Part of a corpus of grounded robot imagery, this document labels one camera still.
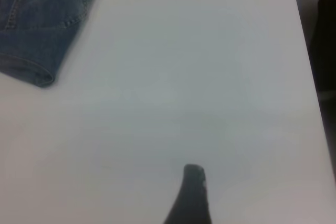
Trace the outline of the right gripper scuffed black finger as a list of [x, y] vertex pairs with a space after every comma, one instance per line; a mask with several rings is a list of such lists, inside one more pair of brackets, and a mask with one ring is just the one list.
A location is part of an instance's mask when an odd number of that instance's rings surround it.
[[212, 223], [203, 167], [196, 164], [184, 166], [180, 190], [164, 222]]

